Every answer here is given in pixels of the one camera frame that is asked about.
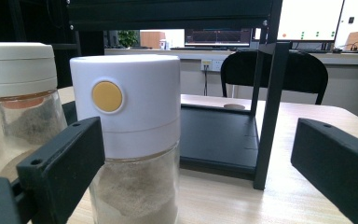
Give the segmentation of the dark-screen monitor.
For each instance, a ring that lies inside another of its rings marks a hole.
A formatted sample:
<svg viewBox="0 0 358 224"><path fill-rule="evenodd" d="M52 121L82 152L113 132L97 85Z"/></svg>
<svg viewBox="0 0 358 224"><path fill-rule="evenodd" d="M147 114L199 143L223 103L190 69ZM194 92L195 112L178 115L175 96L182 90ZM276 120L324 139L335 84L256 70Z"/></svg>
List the dark-screen monitor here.
<svg viewBox="0 0 358 224"><path fill-rule="evenodd" d="M185 29L186 47L248 47L251 29Z"/></svg>

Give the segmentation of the white wall power outlet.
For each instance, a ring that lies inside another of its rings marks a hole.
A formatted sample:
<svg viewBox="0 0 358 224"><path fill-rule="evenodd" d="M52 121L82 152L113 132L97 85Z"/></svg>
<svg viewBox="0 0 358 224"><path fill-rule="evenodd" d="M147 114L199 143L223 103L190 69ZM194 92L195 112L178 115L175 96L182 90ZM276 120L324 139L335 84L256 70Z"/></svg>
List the white wall power outlet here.
<svg viewBox="0 0 358 224"><path fill-rule="evenodd" d="M219 72L221 70L223 60L206 60L201 61L200 70L201 71L213 71Z"/></svg>

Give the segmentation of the green potted plant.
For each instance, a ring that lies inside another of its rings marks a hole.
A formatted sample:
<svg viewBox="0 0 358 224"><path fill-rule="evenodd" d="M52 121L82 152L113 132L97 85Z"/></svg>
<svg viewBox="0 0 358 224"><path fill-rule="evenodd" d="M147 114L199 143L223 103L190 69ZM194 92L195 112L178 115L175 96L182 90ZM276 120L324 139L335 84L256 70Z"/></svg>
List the green potted plant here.
<svg viewBox="0 0 358 224"><path fill-rule="evenodd" d="M118 33L118 43L125 47L133 47L138 43L137 33L133 30L120 30Z"/></svg>

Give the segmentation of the white-screen monitor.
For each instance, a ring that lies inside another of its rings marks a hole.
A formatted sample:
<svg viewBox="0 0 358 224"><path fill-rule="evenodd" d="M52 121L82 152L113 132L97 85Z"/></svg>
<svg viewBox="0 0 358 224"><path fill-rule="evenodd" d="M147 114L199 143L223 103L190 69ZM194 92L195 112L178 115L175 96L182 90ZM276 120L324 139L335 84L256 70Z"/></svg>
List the white-screen monitor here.
<svg viewBox="0 0 358 224"><path fill-rule="evenodd" d="M345 0L282 0L279 41L334 42Z"/></svg>

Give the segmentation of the white-lidded jar with yellow button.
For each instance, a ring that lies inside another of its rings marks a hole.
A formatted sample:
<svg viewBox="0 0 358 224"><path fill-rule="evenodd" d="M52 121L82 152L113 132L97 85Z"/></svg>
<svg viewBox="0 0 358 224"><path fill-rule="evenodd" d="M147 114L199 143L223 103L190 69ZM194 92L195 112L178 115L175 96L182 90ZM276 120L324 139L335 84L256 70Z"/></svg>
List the white-lidded jar with yellow button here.
<svg viewBox="0 0 358 224"><path fill-rule="evenodd" d="M175 224L178 57L87 56L70 68L78 118L102 124L105 162L89 186L95 224Z"/></svg>

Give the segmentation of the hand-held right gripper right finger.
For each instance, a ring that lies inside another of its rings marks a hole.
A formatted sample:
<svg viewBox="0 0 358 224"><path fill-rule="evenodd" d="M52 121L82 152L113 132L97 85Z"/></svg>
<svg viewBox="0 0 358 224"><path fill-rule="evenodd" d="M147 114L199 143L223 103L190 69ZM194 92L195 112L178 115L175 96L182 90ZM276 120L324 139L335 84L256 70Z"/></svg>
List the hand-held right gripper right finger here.
<svg viewBox="0 0 358 224"><path fill-rule="evenodd" d="M313 119L300 119L292 165L353 224L358 224L358 138Z"/></svg>

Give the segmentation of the black metal shelf rack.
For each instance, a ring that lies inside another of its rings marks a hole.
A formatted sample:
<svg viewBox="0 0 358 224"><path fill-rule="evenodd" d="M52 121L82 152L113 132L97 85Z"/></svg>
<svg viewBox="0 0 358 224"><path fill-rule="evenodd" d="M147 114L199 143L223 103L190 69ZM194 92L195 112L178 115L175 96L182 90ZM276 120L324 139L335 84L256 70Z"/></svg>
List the black metal shelf rack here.
<svg viewBox="0 0 358 224"><path fill-rule="evenodd" d="M250 179L265 187L289 44L278 41L282 0L67 0L69 27L88 55L108 30L258 28L251 107L182 105L184 169Z"/></svg>

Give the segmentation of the black chair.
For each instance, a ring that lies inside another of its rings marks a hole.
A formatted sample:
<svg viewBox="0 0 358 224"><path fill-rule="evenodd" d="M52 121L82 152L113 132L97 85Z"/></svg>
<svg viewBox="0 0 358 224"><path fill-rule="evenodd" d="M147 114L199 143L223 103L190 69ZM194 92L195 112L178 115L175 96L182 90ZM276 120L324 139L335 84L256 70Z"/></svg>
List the black chair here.
<svg viewBox="0 0 358 224"><path fill-rule="evenodd" d="M227 84L254 86L257 52L237 51L222 63L220 75L222 94L227 97ZM290 50L282 89L316 94L316 105L323 101L328 83L324 64L307 52Z"/></svg>

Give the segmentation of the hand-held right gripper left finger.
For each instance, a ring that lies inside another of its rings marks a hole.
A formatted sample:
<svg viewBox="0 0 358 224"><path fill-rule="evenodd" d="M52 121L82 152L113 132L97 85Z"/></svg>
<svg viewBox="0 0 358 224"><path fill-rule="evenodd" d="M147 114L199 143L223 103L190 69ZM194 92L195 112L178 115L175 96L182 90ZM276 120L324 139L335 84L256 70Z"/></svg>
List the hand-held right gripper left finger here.
<svg viewBox="0 0 358 224"><path fill-rule="evenodd" d="M71 124L17 164L21 218L34 224L65 224L103 164L100 119Z"/></svg>

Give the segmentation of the cream-lidded glass jar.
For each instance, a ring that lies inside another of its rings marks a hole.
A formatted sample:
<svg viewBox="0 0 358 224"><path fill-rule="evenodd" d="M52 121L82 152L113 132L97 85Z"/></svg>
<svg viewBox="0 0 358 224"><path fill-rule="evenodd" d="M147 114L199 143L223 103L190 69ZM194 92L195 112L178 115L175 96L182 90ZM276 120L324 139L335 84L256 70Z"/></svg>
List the cream-lidded glass jar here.
<svg viewBox="0 0 358 224"><path fill-rule="evenodd" d="M0 176L16 179L16 165L66 126L52 46L0 42Z"/></svg>

